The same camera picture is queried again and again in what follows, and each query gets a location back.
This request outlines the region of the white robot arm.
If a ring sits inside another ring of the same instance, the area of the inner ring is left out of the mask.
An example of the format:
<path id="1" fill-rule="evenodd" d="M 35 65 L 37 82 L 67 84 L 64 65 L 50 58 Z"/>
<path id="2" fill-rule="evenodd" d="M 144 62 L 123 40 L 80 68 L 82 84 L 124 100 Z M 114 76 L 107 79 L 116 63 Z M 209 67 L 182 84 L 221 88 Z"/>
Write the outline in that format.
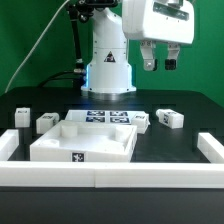
<path id="1" fill-rule="evenodd" d="M 155 47 L 168 45 L 165 68 L 177 67 L 182 44 L 194 38 L 194 8 L 189 0 L 75 0 L 70 8 L 83 23 L 93 21 L 93 57 L 81 92 L 115 100 L 132 93 L 128 42 L 140 42 L 143 67 L 157 69 Z"/>

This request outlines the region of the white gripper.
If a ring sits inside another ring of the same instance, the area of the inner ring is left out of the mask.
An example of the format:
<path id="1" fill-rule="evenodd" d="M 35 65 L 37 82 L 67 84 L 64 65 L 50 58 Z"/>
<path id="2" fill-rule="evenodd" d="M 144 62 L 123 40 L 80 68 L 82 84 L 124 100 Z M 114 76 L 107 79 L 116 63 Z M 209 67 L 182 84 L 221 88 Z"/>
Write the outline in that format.
<path id="1" fill-rule="evenodd" d="M 157 69 L 154 41 L 173 42 L 168 44 L 165 69 L 175 70 L 180 52 L 177 43 L 191 44 L 194 39 L 194 8 L 187 0 L 180 8 L 168 0 L 123 0 L 122 28 L 127 39 L 143 40 L 140 51 L 146 71 Z"/>

